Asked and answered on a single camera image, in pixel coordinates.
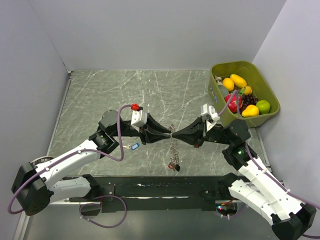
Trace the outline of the key with blue tag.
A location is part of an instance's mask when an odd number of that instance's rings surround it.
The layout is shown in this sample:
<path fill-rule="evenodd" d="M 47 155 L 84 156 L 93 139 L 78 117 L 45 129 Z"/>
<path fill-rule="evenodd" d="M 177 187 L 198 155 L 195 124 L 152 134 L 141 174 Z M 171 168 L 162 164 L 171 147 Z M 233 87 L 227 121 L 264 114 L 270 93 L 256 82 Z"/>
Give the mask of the key with blue tag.
<path fill-rule="evenodd" d="M 134 144 L 129 144 L 129 145 L 123 146 L 124 149 L 131 150 L 131 151 L 134 151 L 134 150 L 138 149 L 139 147 L 140 147 L 140 144 L 138 142 L 134 143 Z"/>

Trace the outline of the round metal key organizer disc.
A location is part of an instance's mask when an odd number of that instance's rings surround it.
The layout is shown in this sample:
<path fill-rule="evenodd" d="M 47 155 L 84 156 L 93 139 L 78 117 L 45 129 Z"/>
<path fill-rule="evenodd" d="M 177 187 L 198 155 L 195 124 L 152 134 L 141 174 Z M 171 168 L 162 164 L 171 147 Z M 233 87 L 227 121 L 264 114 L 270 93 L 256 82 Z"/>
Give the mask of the round metal key organizer disc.
<path fill-rule="evenodd" d="M 170 154 L 171 154 L 171 157 L 170 157 L 170 162 L 173 162 L 173 163 L 177 163 L 180 165 L 180 157 L 179 157 L 179 150 L 178 150 L 178 141 L 177 139 L 173 138 L 173 133 L 175 132 L 175 126 L 174 124 L 171 124 L 168 128 L 170 130 L 170 144 L 169 144 L 169 151 L 170 151 Z"/>

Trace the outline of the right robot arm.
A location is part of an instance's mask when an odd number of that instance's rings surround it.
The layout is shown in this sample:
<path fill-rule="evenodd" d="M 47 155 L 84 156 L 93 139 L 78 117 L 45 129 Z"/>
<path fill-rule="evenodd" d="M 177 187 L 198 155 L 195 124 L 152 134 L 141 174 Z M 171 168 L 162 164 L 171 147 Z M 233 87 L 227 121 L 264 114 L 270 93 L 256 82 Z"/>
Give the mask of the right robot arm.
<path fill-rule="evenodd" d="M 241 119 L 233 120 L 223 127 L 200 117 L 172 137 L 194 148 L 204 142 L 226 144 L 222 154 L 229 165 L 253 184 L 250 187 L 239 176 L 228 173 L 220 179 L 218 193 L 223 199 L 231 197 L 245 203 L 260 214 L 270 225 L 280 240 L 297 240 L 312 226 L 316 208 L 293 196 L 279 180 L 267 169 L 247 140 L 251 137 L 247 123 Z"/>

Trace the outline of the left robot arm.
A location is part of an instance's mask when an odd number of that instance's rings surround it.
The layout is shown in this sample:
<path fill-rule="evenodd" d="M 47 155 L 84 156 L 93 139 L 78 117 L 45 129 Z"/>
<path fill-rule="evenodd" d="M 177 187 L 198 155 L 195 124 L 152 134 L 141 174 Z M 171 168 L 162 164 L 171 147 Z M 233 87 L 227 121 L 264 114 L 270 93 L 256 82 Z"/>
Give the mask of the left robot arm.
<path fill-rule="evenodd" d="M 64 178 L 70 172 L 104 157 L 121 162 L 124 159 L 123 137 L 138 137 L 146 145 L 169 139 L 171 131 L 142 107 L 127 104 L 118 111 L 108 110 L 98 122 L 97 130 L 79 146 L 42 163 L 21 165 L 11 188 L 12 199 L 19 202 L 27 216 L 67 198 L 95 200 L 100 187 L 94 177 Z"/>

